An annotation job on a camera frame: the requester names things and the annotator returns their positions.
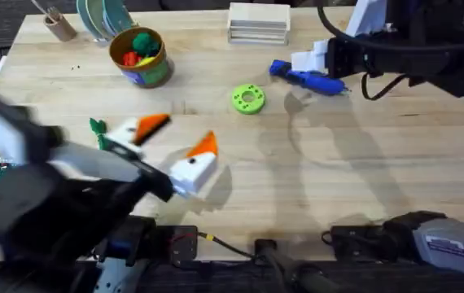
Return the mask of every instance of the green pom-pom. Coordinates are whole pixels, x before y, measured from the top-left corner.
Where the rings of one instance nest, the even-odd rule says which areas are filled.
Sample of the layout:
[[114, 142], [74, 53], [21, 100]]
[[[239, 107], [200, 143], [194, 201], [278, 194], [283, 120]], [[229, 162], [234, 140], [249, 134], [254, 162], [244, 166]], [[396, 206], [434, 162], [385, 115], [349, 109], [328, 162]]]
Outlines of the green pom-pom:
[[139, 33], [133, 39], [133, 50], [140, 56], [148, 56], [159, 49], [160, 44], [149, 33]]

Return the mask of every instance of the tin can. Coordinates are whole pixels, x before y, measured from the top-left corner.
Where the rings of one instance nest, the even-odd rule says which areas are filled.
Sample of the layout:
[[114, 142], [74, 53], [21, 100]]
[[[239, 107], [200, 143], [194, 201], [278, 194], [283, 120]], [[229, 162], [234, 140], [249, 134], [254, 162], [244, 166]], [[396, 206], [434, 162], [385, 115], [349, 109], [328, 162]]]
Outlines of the tin can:
[[[139, 33], [149, 33], [160, 44], [160, 51], [154, 59], [139, 66], [123, 64], [124, 54], [133, 50], [133, 39]], [[118, 34], [109, 46], [112, 62], [134, 84], [145, 88], [155, 88], [163, 85], [172, 75], [172, 67], [167, 58], [165, 44], [161, 36], [150, 28], [130, 28]]]

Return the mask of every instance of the brown cup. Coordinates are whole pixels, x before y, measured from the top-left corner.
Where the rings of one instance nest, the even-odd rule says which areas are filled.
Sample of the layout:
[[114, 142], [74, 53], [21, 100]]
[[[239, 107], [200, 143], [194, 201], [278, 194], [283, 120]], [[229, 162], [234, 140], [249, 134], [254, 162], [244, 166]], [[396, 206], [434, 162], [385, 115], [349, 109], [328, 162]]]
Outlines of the brown cup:
[[67, 42], [77, 35], [77, 31], [69, 24], [63, 15], [60, 15], [59, 20], [53, 23], [49, 17], [44, 18], [46, 27], [61, 41]]

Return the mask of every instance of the white and orange object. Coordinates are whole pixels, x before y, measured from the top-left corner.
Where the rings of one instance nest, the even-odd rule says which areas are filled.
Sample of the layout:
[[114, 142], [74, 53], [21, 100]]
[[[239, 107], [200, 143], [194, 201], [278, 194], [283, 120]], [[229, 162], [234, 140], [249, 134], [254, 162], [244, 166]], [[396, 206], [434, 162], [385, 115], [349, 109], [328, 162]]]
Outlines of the white and orange object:
[[[140, 160], [144, 154], [141, 145], [158, 130], [170, 122], [168, 114], [146, 116], [141, 119], [129, 119], [120, 127], [105, 135], [117, 146], [131, 151]], [[196, 194], [208, 181], [217, 168], [217, 141], [210, 131], [186, 157], [177, 161], [169, 170], [169, 178], [174, 190], [183, 197]]]
[[196, 194], [217, 169], [217, 141], [210, 131], [186, 158], [176, 162], [169, 172], [169, 177], [176, 192], [188, 197]]

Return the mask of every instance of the pencil cup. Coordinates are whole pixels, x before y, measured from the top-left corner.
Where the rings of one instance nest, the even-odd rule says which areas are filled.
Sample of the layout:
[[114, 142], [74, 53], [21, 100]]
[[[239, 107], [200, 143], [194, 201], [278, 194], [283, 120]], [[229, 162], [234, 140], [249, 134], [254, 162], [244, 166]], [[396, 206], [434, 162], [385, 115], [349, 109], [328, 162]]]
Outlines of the pencil cup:
[[77, 31], [69, 24], [63, 15], [53, 22], [49, 17], [44, 18], [46, 27], [61, 41], [67, 42], [77, 35]]
[[[139, 33], [149, 33], [160, 44], [160, 51], [150, 62], [138, 66], [123, 64], [124, 54], [133, 50], [133, 39]], [[161, 36], [150, 28], [130, 28], [118, 34], [109, 46], [112, 62], [134, 84], [144, 88], [163, 85], [172, 75], [173, 68], [167, 58]]]

